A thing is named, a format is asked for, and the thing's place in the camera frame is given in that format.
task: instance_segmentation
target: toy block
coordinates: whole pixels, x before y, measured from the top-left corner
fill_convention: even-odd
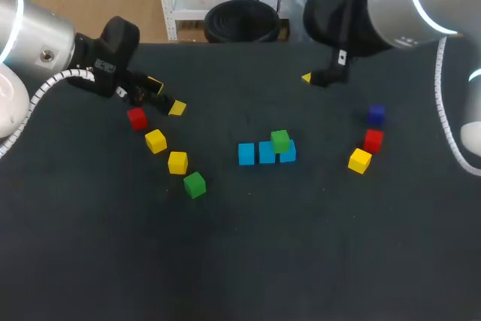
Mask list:
[[[168,112],[169,116],[181,116],[185,111],[187,104],[181,101],[175,101],[171,110]]]
[[[291,139],[289,142],[289,150],[285,153],[279,155],[279,160],[281,163],[295,162],[297,153],[295,151],[294,141]]]
[[[368,123],[374,127],[381,127],[386,117],[386,107],[383,105],[371,105],[368,114]]]
[[[371,157],[371,154],[358,148],[349,159],[349,168],[360,174],[364,174],[371,163]]]
[[[158,152],[167,149],[167,140],[158,129],[147,133],[145,135],[145,141],[153,154],[157,154]]]
[[[310,83],[310,77],[311,77],[311,73],[307,73],[307,74],[302,76],[302,79],[305,80],[306,82]]]
[[[185,174],[187,173],[187,153],[185,152],[171,152],[168,157],[168,171],[171,174]]]
[[[130,123],[132,124],[132,129],[135,131],[140,131],[141,129],[145,129],[149,126],[147,117],[145,116],[142,108],[134,108],[130,111],[127,111],[127,117],[129,117]]]
[[[259,163],[273,165],[276,162],[276,153],[272,149],[271,142],[259,142]]]
[[[284,129],[271,133],[271,143],[274,153],[285,153],[289,151],[289,134]]]
[[[368,129],[364,140],[364,150],[369,153],[378,153],[383,145],[384,132]]]
[[[183,185],[191,198],[197,198],[206,193],[205,180],[200,173],[195,172],[183,179]]]
[[[256,152],[254,143],[241,143],[237,149],[239,165],[254,165],[256,163]]]

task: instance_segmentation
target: dark mat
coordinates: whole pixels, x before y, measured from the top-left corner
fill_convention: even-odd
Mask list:
[[[323,90],[300,78],[328,63],[313,44],[142,46],[135,67],[188,104],[147,115],[206,178],[195,201],[120,100],[58,86],[0,161],[2,319],[481,317],[481,180],[446,145],[435,53],[359,60],[349,86]],[[470,54],[448,42],[455,134]],[[386,140],[361,176],[347,160],[379,103]],[[295,164],[237,166],[239,142],[277,129]]]

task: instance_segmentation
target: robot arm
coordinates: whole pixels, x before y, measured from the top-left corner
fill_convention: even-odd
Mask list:
[[[377,33],[393,47],[411,49],[458,33],[476,43],[479,64],[466,80],[461,141],[481,156],[481,0],[368,0],[368,12]]]
[[[37,89],[56,74],[56,80],[68,78],[104,97],[121,89],[132,104],[149,102],[168,113],[175,100],[160,94],[163,83],[128,69],[139,40],[137,26],[120,17],[109,21],[100,38],[91,39],[27,0],[0,0],[0,138],[15,132],[32,108],[21,80]],[[63,74],[66,69],[73,71]],[[95,81],[84,71],[78,76],[78,70],[87,70]]]
[[[344,31],[349,41],[341,45],[340,24],[348,10],[351,23]],[[348,58],[393,47],[409,50],[457,34],[469,37],[477,44],[479,64],[465,80],[469,96],[461,141],[481,156],[481,0],[352,0],[351,5],[347,0],[308,0],[304,24],[314,40],[345,49]]]

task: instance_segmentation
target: stacked cubes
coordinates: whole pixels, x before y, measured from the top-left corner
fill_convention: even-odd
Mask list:
[[[372,155],[381,151],[384,132],[373,128],[381,128],[384,124],[385,118],[385,106],[372,105],[369,108],[368,124],[371,129],[368,129],[368,133],[366,134],[363,146],[364,149],[356,149],[349,159],[348,167],[353,171],[364,174],[371,163]]]
[[[277,154],[279,162],[287,163],[296,160],[295,144],[289,138],[286,130],[271,133],[270,141],[259,142],[259,164],[273,165],[276,163]],[[255,165],[256,146],[254,143],[239,144],[237,149],[239,165]]]

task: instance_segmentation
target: cyan cube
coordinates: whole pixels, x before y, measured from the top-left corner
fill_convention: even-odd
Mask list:
[[[291,141],[289,142],[289,150],[285,153],[281,153],[279,159],[281,163],[294,162],[296,156],[297,153],[295,151],[295,144],[294,141],[291,139]]]
[[[386,118],[386,107],[384,105],[371,105],[368,114],[370,126],[382,127]]]
[[[271,142],[259,142],[259,163],[262,165],[273,165],[276,162],[276,153]]]
[[[237,150],[239,165],[254,165],[256,163],[256,152],[254,143],[241,143]]]

